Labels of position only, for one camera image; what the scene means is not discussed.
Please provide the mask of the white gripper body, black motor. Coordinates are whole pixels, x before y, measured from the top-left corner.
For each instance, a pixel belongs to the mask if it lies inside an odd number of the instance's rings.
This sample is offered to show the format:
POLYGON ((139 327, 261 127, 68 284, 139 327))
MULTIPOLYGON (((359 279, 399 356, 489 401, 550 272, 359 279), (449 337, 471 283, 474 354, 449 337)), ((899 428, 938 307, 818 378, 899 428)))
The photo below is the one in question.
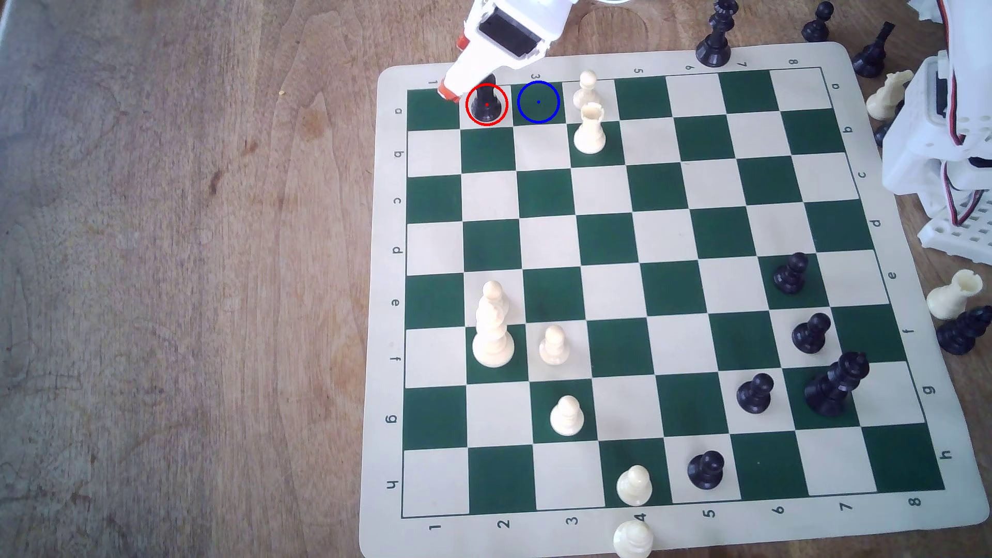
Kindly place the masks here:
POLYGON ((577 1, 475 1, 468 44, 482 44, 510 60, 542 57, 564 31, 577 1))

